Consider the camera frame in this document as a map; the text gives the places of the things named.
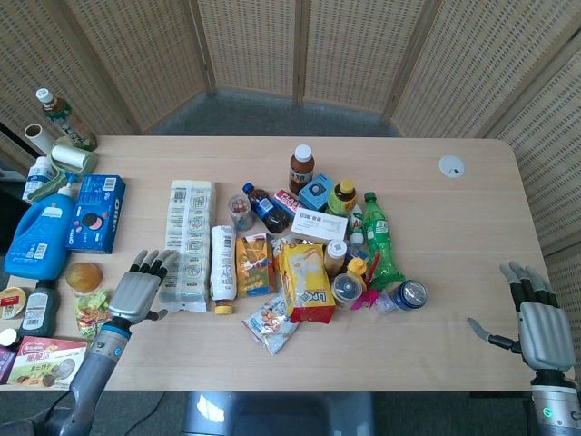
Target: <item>blue detergent bottle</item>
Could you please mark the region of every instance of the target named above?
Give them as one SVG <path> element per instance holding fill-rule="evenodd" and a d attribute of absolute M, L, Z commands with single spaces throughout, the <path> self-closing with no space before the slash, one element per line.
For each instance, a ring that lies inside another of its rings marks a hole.
<path fill-rule="evenodd" d="M 66 258 L 64 243 L 74 210 L 69 183 L 26 211 L 6 253 L 7 273 L 36 280 L 54 280 Z"/>

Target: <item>barcode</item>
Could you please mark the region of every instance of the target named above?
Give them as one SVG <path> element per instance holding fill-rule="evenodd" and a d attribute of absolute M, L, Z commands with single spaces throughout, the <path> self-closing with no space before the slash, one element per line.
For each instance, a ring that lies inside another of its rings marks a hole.
<path fill-rule="evenodd" d="M 114 191 L 116 182 L 117 182 L 117 179 L 115 179 L 114 177 L 106 177 L 105 184 L 103 186 L 103 190 L 104 191 Z"/>
<path fill-rule="evenodd" d="M 173 200 L 185 200 L 185 191 L 176 191 L 173 195 Z"/>

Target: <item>blue bottle cap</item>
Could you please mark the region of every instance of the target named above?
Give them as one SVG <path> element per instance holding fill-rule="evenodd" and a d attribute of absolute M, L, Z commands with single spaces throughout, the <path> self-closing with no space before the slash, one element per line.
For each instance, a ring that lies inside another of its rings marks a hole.
<path fill-rule="evenodd" d="M 254 189 L 254 185 L 252 183 L 246 183 L 243 187 L 242 190 L 244 191 L 244 193 L 249 193 L 250 191 L 252 191 Z"/>

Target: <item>robotic arm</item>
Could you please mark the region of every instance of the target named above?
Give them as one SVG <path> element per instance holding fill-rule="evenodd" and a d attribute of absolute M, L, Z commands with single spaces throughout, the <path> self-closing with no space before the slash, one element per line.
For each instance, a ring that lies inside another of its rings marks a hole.
<path fill-rule="evenodd" d="M 69 392 L 74 396 L 72 409 L 55 408 L 18 422 L 0 425 L 0 436 L 84 436 L 93 425 L 97 402 L 109 381 L 127 342 L 130 327 L 145 319 L 160 320 L 167 311 L 150 311 L 159 286 L 178 257 L 178 253 L 157 250 L 140 252 L 123 275 L 111 303 L 112 319 L 95 337 Z"/>
<path fill-rule="evenodd" d="M 478 322 L 468 324 L 478 337 L 513 353 L 537 372 L 531 382 L 535 414 L 543 436 L 581 435 L 581 409 L 576 385 L 565 372 L 576 362 L 571 327 L 549 282 L 518 263 L 500 265 L 517 310 L 518 341 L 493 335 Z"/>

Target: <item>white box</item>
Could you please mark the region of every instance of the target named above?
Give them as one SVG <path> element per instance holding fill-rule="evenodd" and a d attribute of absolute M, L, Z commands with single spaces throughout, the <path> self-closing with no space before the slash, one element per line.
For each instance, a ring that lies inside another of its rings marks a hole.
<path fill-rule="evenodd" d="M 342 216 L 329 215 L 300 207 L 294 215 L 290 230 L 297 238 L 326 244 L 333 239 L 345 239 L 348 222 L 349 220 Z"/>

